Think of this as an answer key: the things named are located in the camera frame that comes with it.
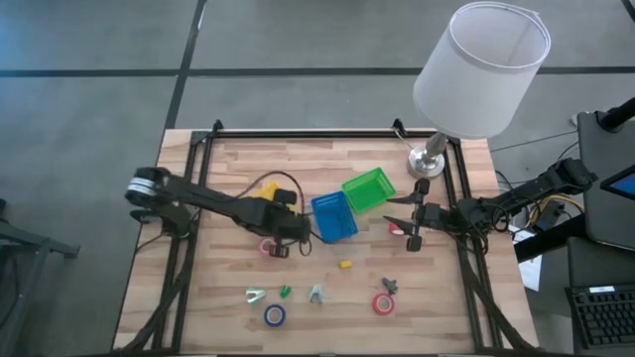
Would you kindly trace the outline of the black tablet with blue screen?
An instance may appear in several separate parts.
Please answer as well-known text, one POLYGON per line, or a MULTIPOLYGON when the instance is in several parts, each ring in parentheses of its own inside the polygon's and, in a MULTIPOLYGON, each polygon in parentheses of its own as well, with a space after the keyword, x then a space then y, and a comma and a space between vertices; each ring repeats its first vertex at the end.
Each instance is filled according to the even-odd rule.
POLYGON ((600 188, 635 201, 635 165, 603 180, 600 188))

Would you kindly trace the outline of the blue tape roll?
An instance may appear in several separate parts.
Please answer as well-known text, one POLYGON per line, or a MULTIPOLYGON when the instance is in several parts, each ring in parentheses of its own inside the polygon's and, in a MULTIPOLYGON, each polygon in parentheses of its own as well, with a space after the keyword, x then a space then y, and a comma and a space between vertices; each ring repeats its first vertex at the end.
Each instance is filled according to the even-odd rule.
POLYGON ((270 304, 264 311, 264 322, 270 327, 280 327, 287 317, 286 310, 279 304, 270 304))

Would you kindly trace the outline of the blue plastic basket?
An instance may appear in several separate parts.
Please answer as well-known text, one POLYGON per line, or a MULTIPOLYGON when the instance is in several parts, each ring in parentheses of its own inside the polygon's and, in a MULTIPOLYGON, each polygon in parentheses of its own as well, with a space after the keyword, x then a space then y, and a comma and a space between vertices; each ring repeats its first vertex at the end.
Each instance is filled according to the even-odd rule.
POLYGON ((343 191, 317 196, 311 200, 311 206, 319 236, 325 243, 334 244, 358 233, 343 191))

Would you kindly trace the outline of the grey laptop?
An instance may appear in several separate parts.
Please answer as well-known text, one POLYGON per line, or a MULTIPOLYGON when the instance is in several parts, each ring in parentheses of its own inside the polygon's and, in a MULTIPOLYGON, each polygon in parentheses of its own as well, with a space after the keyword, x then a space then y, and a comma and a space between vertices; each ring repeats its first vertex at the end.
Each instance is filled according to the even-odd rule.
POLYGON ((602 129, 596 117, 577 115, 579 156, 598 176, 583 194, 586 231, 596 242, 635 251, 635 199, 601 188, 603 181, 635 166, 635 121, 612 133, 602 129))

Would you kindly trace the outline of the black beam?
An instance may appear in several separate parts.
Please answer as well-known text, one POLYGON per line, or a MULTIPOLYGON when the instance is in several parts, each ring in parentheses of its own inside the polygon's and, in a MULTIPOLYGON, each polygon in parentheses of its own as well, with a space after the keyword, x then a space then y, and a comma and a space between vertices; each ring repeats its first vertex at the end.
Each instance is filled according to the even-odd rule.
POLYGON ((514 250, 517 261, 524 263, 545 253, 560 249, 572 237, 587 237, 584 213, 516 243, 514 250))

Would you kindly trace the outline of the white shade silver table lamp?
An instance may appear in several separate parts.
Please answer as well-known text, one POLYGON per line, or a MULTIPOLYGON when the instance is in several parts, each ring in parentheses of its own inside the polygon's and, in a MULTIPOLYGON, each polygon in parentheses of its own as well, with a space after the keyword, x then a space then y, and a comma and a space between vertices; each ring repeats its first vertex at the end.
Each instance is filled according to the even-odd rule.
POLYGON ((457 9, 414 83, 417 112, 437 132, 411 149, 411 176, 438 176, 451 137, 487 139, 503 132, 551 45, 535 11, 493 1, 457 9))

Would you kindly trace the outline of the yellow plastic basket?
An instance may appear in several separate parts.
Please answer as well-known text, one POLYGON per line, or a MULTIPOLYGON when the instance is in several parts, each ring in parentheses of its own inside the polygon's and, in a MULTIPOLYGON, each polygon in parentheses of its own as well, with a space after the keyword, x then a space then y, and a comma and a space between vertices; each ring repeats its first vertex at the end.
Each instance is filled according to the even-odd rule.
POLYGON ((296 213, 304 212, 304 210, 300 207, 299 195, 295 191, 281 188, 274 181, 267 181, 262 188, 253 194, 253 196, 264 198, 275 203, 284 204, 296 213))

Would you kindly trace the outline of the black keyboard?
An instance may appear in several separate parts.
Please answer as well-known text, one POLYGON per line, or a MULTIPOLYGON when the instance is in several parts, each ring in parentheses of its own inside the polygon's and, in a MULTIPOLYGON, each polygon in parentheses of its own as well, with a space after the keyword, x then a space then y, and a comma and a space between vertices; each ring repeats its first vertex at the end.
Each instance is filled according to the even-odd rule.
POLYGON ((635 285, 566 289, 585 349, 635 347, 635 285))

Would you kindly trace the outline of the black stand pole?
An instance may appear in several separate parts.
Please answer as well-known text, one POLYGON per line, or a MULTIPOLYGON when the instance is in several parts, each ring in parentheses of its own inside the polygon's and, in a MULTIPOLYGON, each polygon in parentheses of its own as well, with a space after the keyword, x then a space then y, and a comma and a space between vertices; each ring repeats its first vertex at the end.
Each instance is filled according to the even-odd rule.
POLYGON ((635 117, 635 97, 609 109, 607 112, 601 112, 597 115, 596 122, 604 131, 617 133, 633 117, 635 117))

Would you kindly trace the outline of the green plastic basket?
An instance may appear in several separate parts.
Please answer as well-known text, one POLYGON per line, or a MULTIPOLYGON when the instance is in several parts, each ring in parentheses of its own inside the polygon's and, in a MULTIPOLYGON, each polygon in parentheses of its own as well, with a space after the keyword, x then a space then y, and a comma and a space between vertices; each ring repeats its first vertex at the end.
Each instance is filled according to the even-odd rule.
POLYGON ((341 189, 356 213, 363 213, 396 194, 396 188, 381 168, 346 181, 341 189))

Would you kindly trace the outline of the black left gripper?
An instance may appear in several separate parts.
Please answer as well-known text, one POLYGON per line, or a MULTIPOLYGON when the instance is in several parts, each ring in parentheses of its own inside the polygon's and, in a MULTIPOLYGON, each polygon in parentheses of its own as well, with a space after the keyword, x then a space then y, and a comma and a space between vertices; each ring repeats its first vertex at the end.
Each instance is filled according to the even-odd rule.
POLYGON ((296 192, 283 188, 276 188, 271 198, 247 197, 250 204, 247 227, 253 233, 274 241, 268 250, 271 257, 288 258, 291 245, 310 240, 311 219, 291 208, 298 199, 296 192))

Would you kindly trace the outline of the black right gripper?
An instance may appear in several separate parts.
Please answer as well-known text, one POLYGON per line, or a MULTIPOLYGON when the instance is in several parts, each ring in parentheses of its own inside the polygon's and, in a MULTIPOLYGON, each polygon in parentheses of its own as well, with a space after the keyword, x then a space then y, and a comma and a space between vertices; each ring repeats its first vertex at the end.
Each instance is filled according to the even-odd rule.
POLYGON ((407 240, 407 251, 420 251, 423 238, 420 235, 420 228, 427 227, 441 230, 445 227, 446 212, 436 203, 424 203, 425 196, 429 193, 430 181, 427 178, 420 178, 415 182, 414 191, 404 197, 389 198, 388 202, 398 204, 414 204, 412 222, 398 218, 385 216, 390 223, 395 223, 404 230, 404 235, 410 235, 407 240))

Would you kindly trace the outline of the white paper sheet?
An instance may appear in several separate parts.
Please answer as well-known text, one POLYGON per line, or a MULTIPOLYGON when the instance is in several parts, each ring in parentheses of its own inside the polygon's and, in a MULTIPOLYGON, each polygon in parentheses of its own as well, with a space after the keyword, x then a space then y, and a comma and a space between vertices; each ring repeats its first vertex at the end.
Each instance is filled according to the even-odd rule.
MULTIPOLYGON (((529 231, 517 231, 513 238, 514 244, 518 244, 526 239, 533 237, 534 234, 529 231)), ((540 289, 540 276, 542 269, 543 256, 537 256, 519 264, 521 278, 526 289, 537 292, 540 289)))

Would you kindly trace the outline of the black metal table frame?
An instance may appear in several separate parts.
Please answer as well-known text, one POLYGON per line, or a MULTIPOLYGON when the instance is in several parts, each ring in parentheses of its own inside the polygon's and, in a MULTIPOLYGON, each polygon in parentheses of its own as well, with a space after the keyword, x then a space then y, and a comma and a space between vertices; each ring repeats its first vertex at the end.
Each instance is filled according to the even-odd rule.
MULTIPOLYGON (((347 180, 381 168, 399 194, 414 181, 406 145, 385 129, 363 131, 223 130, 206 144, 198 130, 171 130, 157 165, 191 170, 218 190, 236 194, 257 177, 307 197, 339 190, 347 180)), ((421 251, 392 235, 385 216, 408 218, 407 205, 384 203, 356 216, 358 233, 335 245, 286 259, 260 254, 259 238, 207 212, 195 243, 172 241, 158 224, 145 226, 134 255, 113 348, 117 355, 470 353, 490 343, 483 309, 469 311, 454 241, 427 231, 421 251), (350 260, 349 269, 339 262, 350 260), (378 315, 373 298, 396 280, 395 308, 378 315), (311 303, 312 286, 323 303, 311 303), (292 288, 280 297, 282 286, 292 288), (266 296, 249 304, 246 289, 266 296), (270 304, 287 313, 270 327, 270 304)))

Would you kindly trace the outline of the black tripod stand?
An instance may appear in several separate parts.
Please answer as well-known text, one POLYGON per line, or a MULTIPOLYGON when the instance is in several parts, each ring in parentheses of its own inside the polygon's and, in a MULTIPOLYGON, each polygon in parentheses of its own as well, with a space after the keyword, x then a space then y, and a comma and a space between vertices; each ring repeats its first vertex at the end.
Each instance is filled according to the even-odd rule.
POLYGON ((4 248, 12 249, 15 252, 22 249, 35 255, 31 270, 26 274, 23 283, 20 282, 20 273, 16 269, 17 265, 14 265, 16 269, 15 282, 17 283, 15 293, 17 295, 7 314, 0 319, 0 331, 6 330, 3 353, 9 355, 9 348, 16 344, 23 328, 31 297, 42 276, 48 256, 51 253, 59 253, 67 259, 74 259, 78 255, 79 246, 69 245, 54 238, 16 228, 4 217, 6 208, 7 201, 0 198, 0 240, 9 242, 9 245, 4 245, 4 248))

